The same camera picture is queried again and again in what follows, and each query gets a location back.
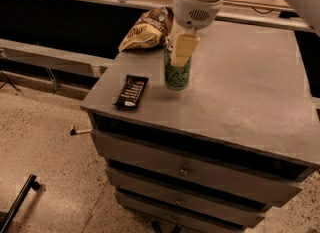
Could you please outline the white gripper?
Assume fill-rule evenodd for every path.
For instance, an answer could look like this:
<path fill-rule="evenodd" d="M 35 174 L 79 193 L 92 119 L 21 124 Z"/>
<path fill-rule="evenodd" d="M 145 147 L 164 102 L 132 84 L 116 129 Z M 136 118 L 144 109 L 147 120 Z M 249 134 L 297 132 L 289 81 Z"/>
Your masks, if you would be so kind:
<path fill-rule="evenodd" d="M 185 27 L 173 32 L 171 64 L 183 67 L 197 48 L 200 37 L 196 29 L 209 26 L 223 0 L 173 0 L 173 12 L 178 25 Z"/>

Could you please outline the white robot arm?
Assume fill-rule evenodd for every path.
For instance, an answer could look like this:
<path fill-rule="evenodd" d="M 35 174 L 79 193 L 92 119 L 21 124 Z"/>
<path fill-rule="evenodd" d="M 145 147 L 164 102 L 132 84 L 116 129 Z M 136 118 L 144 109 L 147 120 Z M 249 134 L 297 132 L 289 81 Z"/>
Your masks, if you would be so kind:
<path fill-rule="evenodd" d="M 174 25 L 171 64 L 182 67 L 200 42 L 197 31 L 216 18 L 224 0 L 173 0 Z M 320 33 L 320 0 L 284 0 L 316 33 Z"/>

